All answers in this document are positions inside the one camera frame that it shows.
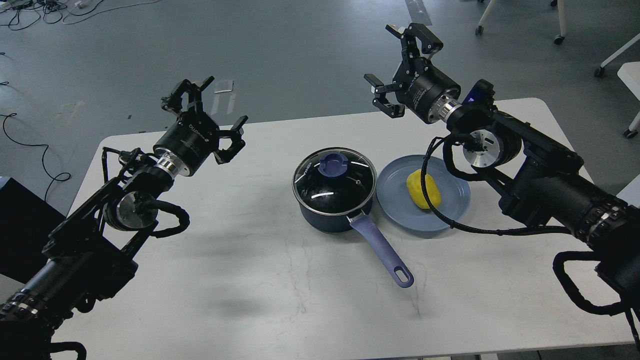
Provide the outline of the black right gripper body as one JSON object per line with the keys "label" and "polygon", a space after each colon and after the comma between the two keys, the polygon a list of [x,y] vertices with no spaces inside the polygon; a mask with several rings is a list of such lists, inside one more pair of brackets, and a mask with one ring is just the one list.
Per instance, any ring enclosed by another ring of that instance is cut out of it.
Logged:
{"label": "black right gripper body", "polygon": [[457,100],[461,93],[461,86],[425,57],[400,63],[395,83],[402,84],[401,89],[395,92],[397,101],[427,125],[439,121],[431,108],[441,96]]}

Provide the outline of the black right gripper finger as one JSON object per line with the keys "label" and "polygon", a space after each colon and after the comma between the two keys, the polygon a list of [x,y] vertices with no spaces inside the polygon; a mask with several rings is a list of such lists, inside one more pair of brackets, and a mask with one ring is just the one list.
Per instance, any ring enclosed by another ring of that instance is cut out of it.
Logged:
{"label": "black right gripper finger", "polygon": [[423,23],[411,22],[407,27],[387,24],[385,29],[400,39],[402,64],[407,68],[420,68],[444,47],[441,39]]}
{"label": "black right gripper finger", "polygon": [[391,92],[402,91],[403,84],[402,82],[393,84],[384,84],[380,79],[377,78],[372,73],[366,73],[363,78],[370,84],[372,87],[372,93],[374,94],[374,98],[372,100],[372,104],[377,107],[378,110],[382,111],[387,116],[392,119],[403,117],[405,114],[405,105],[404,104],[393,104],[387,98],[387,94]]}

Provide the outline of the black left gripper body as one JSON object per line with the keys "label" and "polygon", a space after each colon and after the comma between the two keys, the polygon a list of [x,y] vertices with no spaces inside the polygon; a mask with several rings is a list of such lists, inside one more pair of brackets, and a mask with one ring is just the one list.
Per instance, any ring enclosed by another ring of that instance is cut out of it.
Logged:
{"label": "black left gripper body", "polygon": [[172,153],[183,163],[181,176],[193,176],[209,155],[217,150],[219,140],[214,136],[220,127],[206,113],[184,112],[176,123],[154,144],[153,152],[161,157]]}

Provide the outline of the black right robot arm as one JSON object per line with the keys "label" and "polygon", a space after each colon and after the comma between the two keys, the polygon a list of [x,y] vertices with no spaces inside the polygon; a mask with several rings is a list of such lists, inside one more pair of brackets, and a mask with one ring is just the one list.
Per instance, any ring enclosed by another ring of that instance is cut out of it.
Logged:
{"label": "black right robot arm", "polygon": [[[624,314],[633,341],[640,317],[639,209],[606,193],[580,176],[584,160],[573,150],[501,111],[494,86],[480,79],[459,100],[461,86],[432,64],[444,44],[423,23],[407,27],[388,24],[386,30],[401,43],[401,62],[391,84],[367,73],[373,105],[391,118],[409,109],[428,125],[442,121],[449,134],[430,142],[418,172],[418,194],[432,204],[425,174],[432,153],[442,146],[446,169],[466,182],[486,182],[499,195],[503,214],[522,228],[487,230],[461,224],[434,210],[452,229],[498,236],[570,234],[588,251],[562,251],[552,269],[570,300],[595,315]],[[569,261],[597,262],[599,278],[619,295],[619,301],[594,305],[579,291],[565,270]]]}

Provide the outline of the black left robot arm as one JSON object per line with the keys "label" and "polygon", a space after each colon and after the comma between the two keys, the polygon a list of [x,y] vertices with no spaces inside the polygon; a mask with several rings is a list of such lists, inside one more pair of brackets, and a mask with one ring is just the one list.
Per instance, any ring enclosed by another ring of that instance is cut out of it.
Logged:
{"label": "black left robot arm", "polygon": [[246,115],[221,129],[203,107],[202,94],[214,79],[184,79],[162,99],[176,123],[152,152],[103,147],[103,186],[48,233],[46,264],[1,305],[3,360],[49,360],[65,351],[86,359],[80,342],[54,342],[55,331],[74,310],[91,312],[96,302],[123,289],[137,272],[134,257],[147,239],[187,230],[189,214],[160,195],[176,177],[193,176],[210,155],[226,164],[246,144]]}

